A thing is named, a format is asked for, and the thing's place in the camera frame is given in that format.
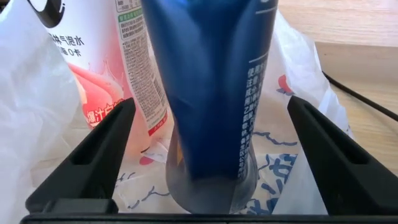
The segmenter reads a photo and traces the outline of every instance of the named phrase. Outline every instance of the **bottle label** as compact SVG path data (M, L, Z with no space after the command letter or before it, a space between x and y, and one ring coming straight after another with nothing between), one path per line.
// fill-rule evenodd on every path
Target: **bottle label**
M159 76L155 76L148 52L148 38L138 0L116 0L119 45L130 90L147 118L149 134L167 119L166 97Z
M149 135L165 123L165 93L149 57L140 0L28 1L71 68L92 127L130 97Z

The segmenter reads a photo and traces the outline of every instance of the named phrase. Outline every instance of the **plastic bag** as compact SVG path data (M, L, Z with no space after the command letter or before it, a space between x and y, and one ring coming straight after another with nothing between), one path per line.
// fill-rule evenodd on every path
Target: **plastic bag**
M75 81L29 4L11 1L0 30L0 219L18 223L34 190L31 169L65 157L84 130L72 122Z

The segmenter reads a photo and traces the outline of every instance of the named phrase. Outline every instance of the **black cable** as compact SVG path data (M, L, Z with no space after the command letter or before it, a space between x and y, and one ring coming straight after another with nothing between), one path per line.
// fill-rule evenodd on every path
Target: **black cable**
M340 90L343 90L344 92L350 94L351 96L359 99L363 103L366 103L367 105L373 107L374 109L380 111L381 113L385 114L386 116L390 117L394 121L398 122L398 115L391 110L369 100L368 98L364 97L363 95L360 95L359 93L355 92L354 90L348 88L347 86L344 86L343 84L339 83L338 81L334 80L332 77L328 76L324 71L322 71L325 77L329 80L329 82L339 88Z

